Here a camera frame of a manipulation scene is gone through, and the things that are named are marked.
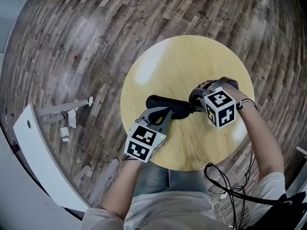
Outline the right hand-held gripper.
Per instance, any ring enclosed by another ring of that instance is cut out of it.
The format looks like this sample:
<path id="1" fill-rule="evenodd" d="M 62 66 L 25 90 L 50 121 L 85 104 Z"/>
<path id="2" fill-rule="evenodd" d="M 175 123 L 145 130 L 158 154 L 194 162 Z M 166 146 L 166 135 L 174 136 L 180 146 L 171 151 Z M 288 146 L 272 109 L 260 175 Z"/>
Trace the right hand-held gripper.
<path id="1" fill-rule="evenodd" d="M 210 124 L 217 129 L 236 120 L 236 101 L 223 89 L 225 83 L 238 89 L 236 80 L 222 77 L 203 88 L 193 89 L 189 95 L 189 102 L 195 112 L 206 113 Z"/>

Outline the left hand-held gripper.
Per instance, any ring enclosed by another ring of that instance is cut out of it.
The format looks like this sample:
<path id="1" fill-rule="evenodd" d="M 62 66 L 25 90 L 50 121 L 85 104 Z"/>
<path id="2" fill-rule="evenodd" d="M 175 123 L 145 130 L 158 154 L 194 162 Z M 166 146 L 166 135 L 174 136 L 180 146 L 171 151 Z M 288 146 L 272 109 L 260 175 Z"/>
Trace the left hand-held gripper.
<path id="1" fill-rule="evenodd" d="M 166 135 L 159 132 L 167 132 L 172 114 L 168 107 L 145 110 L 128 132 L 124 154 L 147 163 L 154 152 L 163 145 Z M 150 125 L 160 125 L 159 132 L 147 127 Z"/>

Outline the person's right hand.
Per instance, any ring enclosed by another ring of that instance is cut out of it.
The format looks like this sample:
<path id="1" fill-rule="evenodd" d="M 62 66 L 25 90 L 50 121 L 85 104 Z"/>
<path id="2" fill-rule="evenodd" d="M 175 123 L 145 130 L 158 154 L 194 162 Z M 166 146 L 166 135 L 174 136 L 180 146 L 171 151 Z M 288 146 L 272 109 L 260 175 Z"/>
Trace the person's right hand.
<path id="1" fill-rule="evenodd" d="M 223 85 L 223 89 L 235 99 L 236 103 L 239 103 L 240 105 L 247 103 L 252 104 L 252 102 L 249 101 L 249 98 L 245 94 L 243 94 L 240 90 L 236 89 L 232 85 L 225 83 Z"/>

